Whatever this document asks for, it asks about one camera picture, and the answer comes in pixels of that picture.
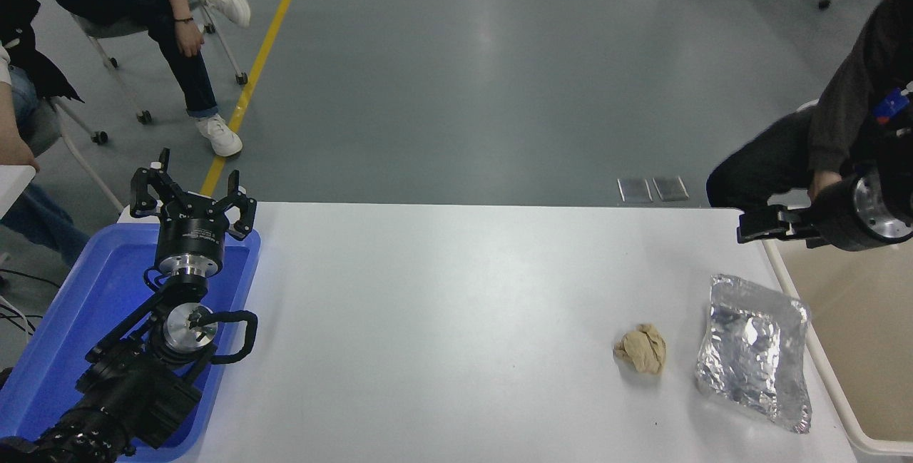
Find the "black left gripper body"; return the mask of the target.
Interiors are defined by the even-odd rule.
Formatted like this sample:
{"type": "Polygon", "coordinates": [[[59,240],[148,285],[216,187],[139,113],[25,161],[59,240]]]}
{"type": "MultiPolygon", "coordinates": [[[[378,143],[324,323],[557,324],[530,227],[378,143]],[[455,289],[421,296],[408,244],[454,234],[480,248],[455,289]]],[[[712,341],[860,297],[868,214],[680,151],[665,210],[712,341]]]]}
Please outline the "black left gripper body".
{"type": "Polygon", "coordinates": [[[159,223],[156,265],[180,255],[203,256],[216,265],[222,264],[228,231],[228,219],[222,213],[208,216],[202,210],[195,215],[186,215],[164,210],[159,215],[159,223]]]}

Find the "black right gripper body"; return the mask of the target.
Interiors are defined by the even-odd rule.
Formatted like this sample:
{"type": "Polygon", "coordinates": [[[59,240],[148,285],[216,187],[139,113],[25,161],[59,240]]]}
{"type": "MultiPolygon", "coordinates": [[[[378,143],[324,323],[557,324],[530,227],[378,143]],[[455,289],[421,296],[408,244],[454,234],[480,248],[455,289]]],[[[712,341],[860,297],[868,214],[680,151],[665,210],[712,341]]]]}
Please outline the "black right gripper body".
{"type": "Polygon", "coordinates": [[[876,248],[855,207],[859,177],[850,176],[821,190],[812,201],[810,222],[820,238],[835,248],[858,252],[876,248]]]}

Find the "hand of person beside bin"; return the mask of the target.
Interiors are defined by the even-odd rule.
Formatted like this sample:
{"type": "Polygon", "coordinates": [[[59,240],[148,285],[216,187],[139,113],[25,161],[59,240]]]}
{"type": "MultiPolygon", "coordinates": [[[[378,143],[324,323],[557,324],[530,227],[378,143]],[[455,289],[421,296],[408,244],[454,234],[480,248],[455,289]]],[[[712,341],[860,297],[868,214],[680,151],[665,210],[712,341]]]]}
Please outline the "hand of person beside bin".
{"type": "Polygon", "coordinates": [[[834,171],[815,170],[811,173],[811,179],[807,187],[808,198],[814,203],[818,195],[836,183],[841,183],[842,175],[834,171]]]}

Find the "hand of person beside table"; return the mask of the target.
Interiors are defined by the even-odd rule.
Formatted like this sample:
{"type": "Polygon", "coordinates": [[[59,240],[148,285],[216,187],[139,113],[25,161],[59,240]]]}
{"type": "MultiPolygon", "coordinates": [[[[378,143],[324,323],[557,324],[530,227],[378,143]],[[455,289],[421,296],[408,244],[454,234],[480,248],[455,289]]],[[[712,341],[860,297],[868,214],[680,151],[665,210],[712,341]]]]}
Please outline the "hand of person beside table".
{"type": "Polygon", "coordinates": [[[1,135],[1,164],[4,166],[30,166],[36,173],[41,170],[33,151],[17,133],[1,135]]]}

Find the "seated person's hand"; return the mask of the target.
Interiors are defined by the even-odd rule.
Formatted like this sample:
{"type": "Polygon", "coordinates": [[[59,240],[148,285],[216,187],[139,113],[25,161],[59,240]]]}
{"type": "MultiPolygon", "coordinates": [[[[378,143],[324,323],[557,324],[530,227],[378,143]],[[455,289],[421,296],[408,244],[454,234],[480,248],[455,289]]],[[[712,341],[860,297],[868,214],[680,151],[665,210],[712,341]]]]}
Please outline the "seated person's hand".
{"type": "Polygon", "coordinates": [[[203,46],[203,34],[193,17],[174,21],[174,34],[179,52],[188,58],[199,56],[203,46]]]}

